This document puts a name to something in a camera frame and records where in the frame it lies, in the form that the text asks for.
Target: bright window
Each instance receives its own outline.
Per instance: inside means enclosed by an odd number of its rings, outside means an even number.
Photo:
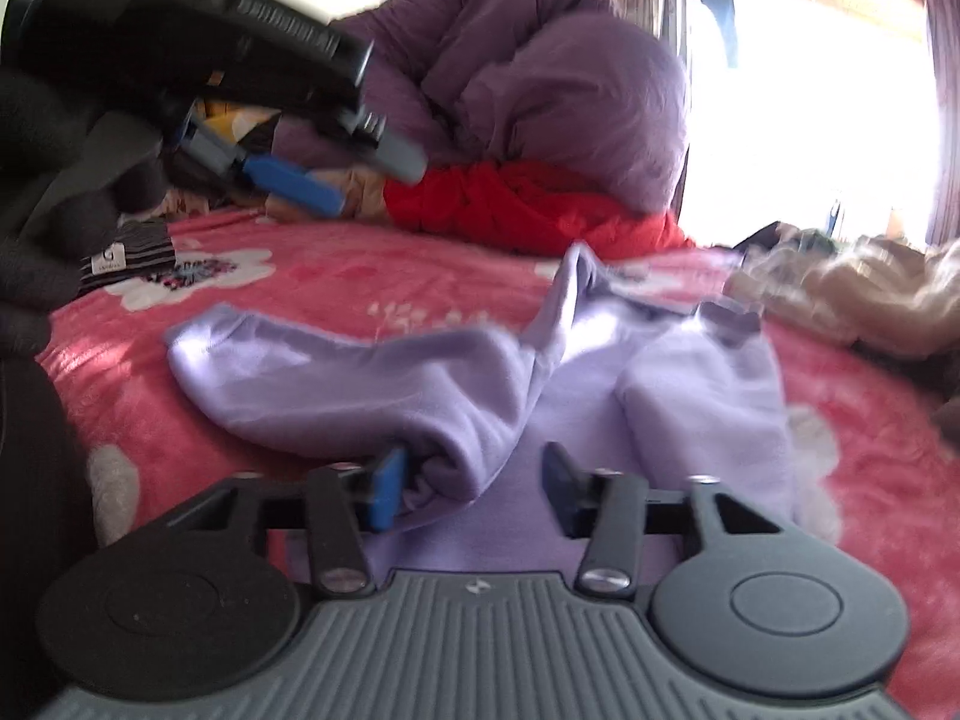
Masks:
[[[928,47],[812,1],[736,11],[735,70],[712,14],[698,2],[691,18],[683,229],[733,244],[775,220],[822,228],[839,201],[842,238],[882,234],[896,211],[921,244],[939,137]]]

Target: logo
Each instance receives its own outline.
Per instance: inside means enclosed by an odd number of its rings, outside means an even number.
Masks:
[[[332,55],[337,47],[337,36],[329,29],[309,23],[308,20],[294,15],[279,5],[263,0],[240,0],[237,4],[237,13],[279,29],[295,40],[328,55]]]
[[[473,595],[483,595],[484,593],[490,592],[493,589],[493,585],[486,580],[482,580],[479,577],[477,579],[471,579],[464,586],[467,589],[468,593]]]

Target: white flower pattern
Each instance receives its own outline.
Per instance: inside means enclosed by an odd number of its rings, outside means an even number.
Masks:
[[[805,403],[787,406],[793,442],[793,466],[799,504],[798,521],[808,533],[832,544],[840,542],[843,517],[824,480],[840,464],[840,446],[827,420]]]
[[[424,328],[443,330],[448,327],[460,327],[464,324],[486,324],[490,322],[490,312],[475,311],[464,317],[463,313],[451,309],[440,319],[428,322],[429,312],[424,308],[416,308],[412,303],[371,303],[367,307],[367,316],[380,319],[380,327],[376,329],[375,338],[379,338],[381,331],[391,333],[416,333]]]
[[[183,303],[205,287],[231,290],[267,278],[277,269],[266,262],[271,256],[265,248],[219,254],[181,251],[176,255],[176,266],[166,274],[128,279],[104,290],[120,296],[127,311],[146,311],[158,305]]]
[[[109,443],[90,452],[86,478],[93,498],[97,541],[106,547],[133,529],[140,501],[140,474],[120,447]]]
[[[559,260],[549,260],[534,265],[534,273],[548,281],[553,281],[559,269]],[[623,298],[655,296],[669,290],[681,289],[685,283],[680,276],[656,271],[642,262],[618,263],[615,266],[608,266],[607,270],[610,276],[613,276],[611,288]]]

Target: red cloth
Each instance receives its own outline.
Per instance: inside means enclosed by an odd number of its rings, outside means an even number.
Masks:
[[[431,167],[414,187],[388,180],[384,200],[403,229],[541,257],[577,241],[605,261],[694,247],[673,214],[634,215],[576,173],[540,162]]]

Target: bed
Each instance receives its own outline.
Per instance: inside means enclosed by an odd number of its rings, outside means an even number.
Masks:
[[[181,394],[163,332],[228,301],[357,338],[469,322],[518,330],[557,262],[360,224],[279,225],[256,211],[171,226],[178,264],[85,295],[55,317],[41,358],[89,449],[102,543],[224,476],[298,478],[303,459],[247,445]],[[619,266],[641,298],[719,293],[734,263],[690,250]],[[912,634],[891,690],[916,717],[960,710],[960,463],[909,384],[767,322],[779,356],[802,497],[800,522],[889,577]]]

